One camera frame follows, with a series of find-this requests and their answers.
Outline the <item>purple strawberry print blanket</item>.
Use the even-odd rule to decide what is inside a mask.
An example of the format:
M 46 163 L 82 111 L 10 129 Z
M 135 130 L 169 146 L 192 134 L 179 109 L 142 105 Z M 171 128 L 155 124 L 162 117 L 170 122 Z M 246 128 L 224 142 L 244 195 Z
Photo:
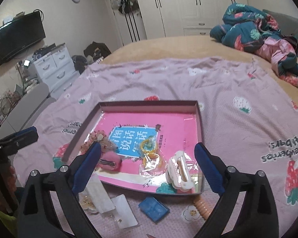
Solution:
M 116 172 L 97 169 L 111 197 L 124 195 L 137 225 L 120 229 L 90 217 L 104 237 L 193 237 L 203 225 L 192 203 L 218 196 L 203 179 L 194 147 L 245 173 L 267 174 L 279 234 L 298 217 L 298 106 L 250 63 L 220 58 L 93 64 L 35 121 L 39 139 L 18 152 L 21 184 L 34 169 L 56 170 L 71 141 L 79 154 L 94 132 L 110 137 L 122 157 Z

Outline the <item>black bag on floor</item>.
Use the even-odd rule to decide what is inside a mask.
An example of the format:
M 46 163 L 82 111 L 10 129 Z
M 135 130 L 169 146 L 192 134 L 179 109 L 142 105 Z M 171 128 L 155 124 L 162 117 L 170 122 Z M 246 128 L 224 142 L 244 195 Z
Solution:
M 87 58 L 91 56 L 94 61 L 103 57 L 106 58 L 111 54 L 111 51 L 105 43 L 92 42 L 84 51 L 84 56 Z

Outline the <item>hanging bags on door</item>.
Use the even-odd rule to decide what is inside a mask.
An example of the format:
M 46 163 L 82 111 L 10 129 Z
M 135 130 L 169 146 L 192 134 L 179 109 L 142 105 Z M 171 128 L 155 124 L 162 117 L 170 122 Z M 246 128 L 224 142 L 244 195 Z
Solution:
M 137 0 L 112 0 L 111 6 L 121 14 L 130 14 L 140 10 Z

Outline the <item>cream white hair claw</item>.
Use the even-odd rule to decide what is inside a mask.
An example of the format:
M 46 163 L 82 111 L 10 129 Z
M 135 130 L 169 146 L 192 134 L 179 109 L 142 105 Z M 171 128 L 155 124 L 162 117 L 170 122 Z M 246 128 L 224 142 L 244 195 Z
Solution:
M 177 151 L 168 160 L 166 180 L 174 189 L 181 192 L 188 192 L 194 188 L 183 151 Z

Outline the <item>pink pompom hair clip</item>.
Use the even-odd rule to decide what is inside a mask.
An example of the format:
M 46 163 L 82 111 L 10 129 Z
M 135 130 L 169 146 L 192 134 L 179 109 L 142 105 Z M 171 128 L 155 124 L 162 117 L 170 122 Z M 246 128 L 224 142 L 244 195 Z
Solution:
M 122 158 L 115 152 L 104 153 L 97 166 L 103 170 L 120 171 L 122 165 Z

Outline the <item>teal floral crumpled quilt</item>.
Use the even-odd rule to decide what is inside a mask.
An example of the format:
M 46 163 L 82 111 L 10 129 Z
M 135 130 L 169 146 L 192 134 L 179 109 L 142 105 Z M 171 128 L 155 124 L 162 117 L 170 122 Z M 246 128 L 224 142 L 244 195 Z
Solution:
M 234 2 L 222 20 L 222 25 L 210 30 L 211 38 L 238 51 L 258 55 L 271 64 L 277 77 L 298 88 L 298 41 L 294 36 L 283 35 L 273 16 Z

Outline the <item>dark shallow tray box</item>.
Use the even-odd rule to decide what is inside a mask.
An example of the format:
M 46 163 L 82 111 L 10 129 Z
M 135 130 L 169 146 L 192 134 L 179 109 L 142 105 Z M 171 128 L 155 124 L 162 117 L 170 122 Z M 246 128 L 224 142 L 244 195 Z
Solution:
M 83 121 L 62 156 L 71 163 L 102 131 L 122 162 L 117 170 L 96 168 L 102 182 L 147 193 L 196 195 L 203 173 L 194 156 L 203 140 L 196 101 L 100 102 Z

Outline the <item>earrings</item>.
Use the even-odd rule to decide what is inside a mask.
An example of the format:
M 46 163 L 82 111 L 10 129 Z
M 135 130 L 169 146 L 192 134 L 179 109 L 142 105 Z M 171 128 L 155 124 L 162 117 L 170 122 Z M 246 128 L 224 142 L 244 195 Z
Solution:
M 111 201 L 115 206 L 112 214 L 120 229 L 131 228 L 138 225 L 137 219 L 135 218 L 125 195 L 111 198 Z

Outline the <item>white built-in wardrobe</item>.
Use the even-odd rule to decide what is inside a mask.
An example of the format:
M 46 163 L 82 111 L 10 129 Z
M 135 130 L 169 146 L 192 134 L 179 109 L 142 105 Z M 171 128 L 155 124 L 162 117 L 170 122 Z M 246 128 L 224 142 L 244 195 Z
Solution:
M 121 14 L 112 9 L 123 45 L 171 36 L 207 36 L 220 24 L 229 5 L 247 0 L 137 0 L 140 10 Z

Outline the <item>pink book in tray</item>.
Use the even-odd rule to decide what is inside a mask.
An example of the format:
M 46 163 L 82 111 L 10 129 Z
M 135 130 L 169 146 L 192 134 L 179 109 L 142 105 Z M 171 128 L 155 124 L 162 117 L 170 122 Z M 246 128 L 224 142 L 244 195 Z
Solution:
M 96 168 L 104 183 L 124 189 L 193 195 L 202 189 L 203 176 L 194 157 L 199 141 L 200 119 L 196 113 L 119 113 L 104 112 L 92 131 L 104 131 L 117 145 L 122 158 L 120 171 Z M 183 151 L 194 188 L 188 192 L 174 189 L 166 180 L 168 160 Z

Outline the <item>white drawer cabinet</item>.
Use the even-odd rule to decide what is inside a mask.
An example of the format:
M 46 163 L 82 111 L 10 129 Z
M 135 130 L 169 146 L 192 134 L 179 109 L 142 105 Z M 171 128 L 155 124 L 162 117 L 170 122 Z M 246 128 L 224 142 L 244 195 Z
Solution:
M 38 78 L 39 83 L 45 83 L 48 86 L 50 97 L 56 100 L 79 77 L 79 71 L 75 69 L 65 43 L 31 62 L 28 71 L 31 76 Z

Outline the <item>wall mounted black television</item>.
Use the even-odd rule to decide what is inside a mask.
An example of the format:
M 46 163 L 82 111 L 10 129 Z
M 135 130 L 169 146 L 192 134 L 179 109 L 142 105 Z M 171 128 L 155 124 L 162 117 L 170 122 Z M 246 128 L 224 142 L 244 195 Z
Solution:
M 45 38 L 41 14 L 38 11 L 0 27 L 0 65 Z

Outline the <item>white packet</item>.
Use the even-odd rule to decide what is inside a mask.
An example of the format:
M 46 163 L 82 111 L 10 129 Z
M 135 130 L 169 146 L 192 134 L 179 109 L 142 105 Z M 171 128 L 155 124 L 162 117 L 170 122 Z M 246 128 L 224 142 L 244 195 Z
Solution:
M 96 173 L 91 175 L 85 190 L 99 213 L 108 213 L 115 209 L 115 205 L 107 194 L 99 176 Z

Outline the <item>blue plastic small case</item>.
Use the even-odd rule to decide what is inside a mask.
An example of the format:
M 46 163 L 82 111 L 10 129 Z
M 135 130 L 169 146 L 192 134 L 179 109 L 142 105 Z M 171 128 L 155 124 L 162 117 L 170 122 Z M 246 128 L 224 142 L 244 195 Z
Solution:
M 158 223 L 170 212 L 169 208 L 154 197 L 146 197 L 138 208 L 154 223 Z

